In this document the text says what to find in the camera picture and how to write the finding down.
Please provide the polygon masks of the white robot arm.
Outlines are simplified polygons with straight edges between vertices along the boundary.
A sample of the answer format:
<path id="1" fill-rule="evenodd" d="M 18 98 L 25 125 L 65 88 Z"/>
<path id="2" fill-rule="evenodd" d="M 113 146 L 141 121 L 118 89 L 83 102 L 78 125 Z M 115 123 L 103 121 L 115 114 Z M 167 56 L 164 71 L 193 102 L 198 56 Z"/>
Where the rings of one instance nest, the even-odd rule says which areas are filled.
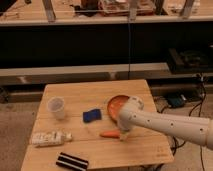
<path id="1" fill-rule="evenodd" d="M 134 96 L 124 103 L 117 116 L 121 133 L 130 132 L 133 126 L 140 126 L 213 150 L 213 120 L 147 112 L 143 107 L 142 100 Z"/>

